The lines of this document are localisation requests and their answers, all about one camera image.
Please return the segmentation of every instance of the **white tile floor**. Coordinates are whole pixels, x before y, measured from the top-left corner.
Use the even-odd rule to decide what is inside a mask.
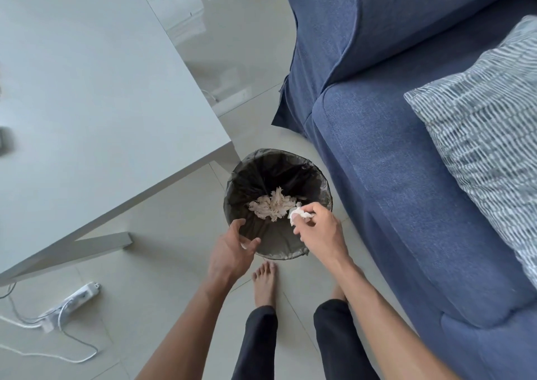
[[[241,157],[261,147],[281,148],[309,158],[328,176],[309,142],[270,125],[278,104],[277,84],[287,74],[294,45],[294,20],[286,0],[175,0],[175,12],[166,10],[163,0],[159,1],[162,4],[149,1],[168,26],[183,59],[190,62],[200,87],[221,100],[220,107],[213,107],[215,111],[236,107],[220,120]],[[195,292],[215,238],[227,227],[222,201],[228,178],[215,163],[199,169],[90,234],[127,230],[135,239],[129,250],[19,283],[13,297],[21,312],[32,316],[82,284],[100,282],[102,293],[79,311],[67,330],[94,343],[101,352],[90,362],[71,365],[0,350],[0,379],[134,379]],[[333,211],[343,221],[351,255],[406,318],[348,220],[335,189],[332,193]],[[256,257],[252,269],[261,261]],[[330,294],[332,278],[312,255],[280,262],[280,277],[276,378],[321,379],[312,316]],[[252,309],[248,274],[225,302],[205,379],[230,378],[245,319]],[[0,301],[0,314],[12,316],[5,300]],[[0,339],[20,350],[71,358],[89,352],[56,333],[45,335],[3,322]]]

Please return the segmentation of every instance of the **white and blue patterned pillow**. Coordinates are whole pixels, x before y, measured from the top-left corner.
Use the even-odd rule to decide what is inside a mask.
[[[537,17],[467,71],[404,97],[537,288]]]

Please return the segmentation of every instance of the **black trash bag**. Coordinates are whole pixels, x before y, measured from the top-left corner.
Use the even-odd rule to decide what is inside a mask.
[[[293,234],[287,216],[277,221],[270,217],[263,220],[248,209],[252,200],[270,195],[277,187],[302,205],[320,202],[332,210],[328,181],[313,162],[287,151],[263,148],[252,152],[233,170],[225,190],[224,213],[228,224],[246,219],[240,230],[243,236],[250,240],[261,237],[257,254],[271,260],[290,260],[309,251]]]

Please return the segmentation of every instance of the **bare foot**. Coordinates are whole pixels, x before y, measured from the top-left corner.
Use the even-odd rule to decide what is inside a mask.
[[[276,275],[278,267],[274,261],[265,261],[253,274],[253,297],[256,308],[270,305],[276,308]]]
[[[345,293],[341,289],[339,285],[336,285],[332,291],[332,295],[330,296],[330,299],[340,299],[342,301],[347,302],[347,297],[345,296]]]

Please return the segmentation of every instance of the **table top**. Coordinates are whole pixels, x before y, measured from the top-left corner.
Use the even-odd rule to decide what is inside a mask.
[[[0,0],[0,28],[0,272],[230,142],[146,0]]]

